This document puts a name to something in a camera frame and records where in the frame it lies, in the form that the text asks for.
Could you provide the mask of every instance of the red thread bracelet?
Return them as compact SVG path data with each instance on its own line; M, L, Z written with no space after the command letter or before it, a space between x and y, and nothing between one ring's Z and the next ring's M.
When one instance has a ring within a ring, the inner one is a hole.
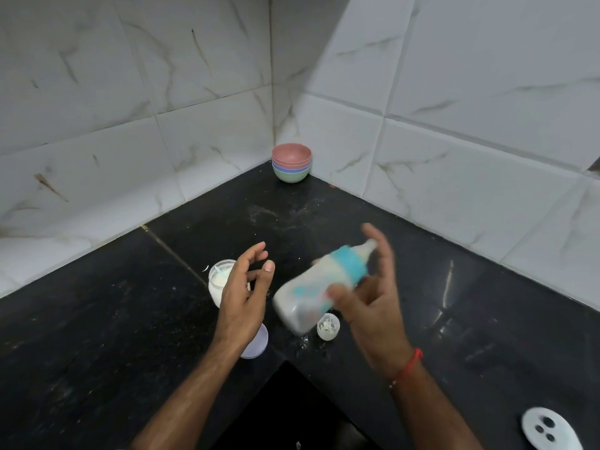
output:
M415 367L419 358L423 358L423 351L417 347L415 349L415 354L410 359L410 362L408 362L406 366L400 370L396 377L392 379L392 383L389 384L389 387L392 388L399 381L401 381L402 378L408 376L410 374L410 371L412 371L412 369Z

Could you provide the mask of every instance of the stacked bowls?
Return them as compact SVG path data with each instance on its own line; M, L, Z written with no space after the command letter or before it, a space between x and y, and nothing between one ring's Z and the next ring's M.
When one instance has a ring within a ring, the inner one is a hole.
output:
M273 171L279 180L297 183L310 171L313 153L301 143L282 143L273 149L271 162Z

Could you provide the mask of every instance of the hand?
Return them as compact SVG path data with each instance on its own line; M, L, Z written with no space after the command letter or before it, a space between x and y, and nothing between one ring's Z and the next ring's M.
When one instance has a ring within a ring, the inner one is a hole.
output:
M377 242L379 272L365 277L353 292L333 284L327 294L350 324L371 368L391 380L410 361L414 349L404 333L392 248L373 225L363 224L362 232Z
M223 287L213 344L222 344L241 354L256 336L265 317L266 293L273 279L275 264L267 260L261 270L249 272L248 268L268 256L265 242L260 242L236 260ZM249 291L247 284L254 279L254 290Z

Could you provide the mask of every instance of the forearm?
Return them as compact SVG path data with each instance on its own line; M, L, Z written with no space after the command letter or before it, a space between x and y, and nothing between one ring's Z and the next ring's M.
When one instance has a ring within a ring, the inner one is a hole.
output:
M236 350L212 344L202 362L136 436L130 448L193 449L215 397L238 357Z
M419 450L483 450L420 362L393 387L392 397Z

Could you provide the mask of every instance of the pink bowl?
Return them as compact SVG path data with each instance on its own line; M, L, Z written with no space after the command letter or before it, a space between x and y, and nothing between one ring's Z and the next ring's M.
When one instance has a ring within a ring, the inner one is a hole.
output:
M305 164L312 157L310 148L301 143L282 143L273 149L272 158L280 164Z
M279 167L283 167L283 168L288 168L288 169L302 169L306 166L308 166L312 161L312 158L309 159L308 161L302 162L300 164L296 163L296 164L290 164L290 163L286 163L286 162L281 162L281 161L277 161L275 158L271 158L271 162Z

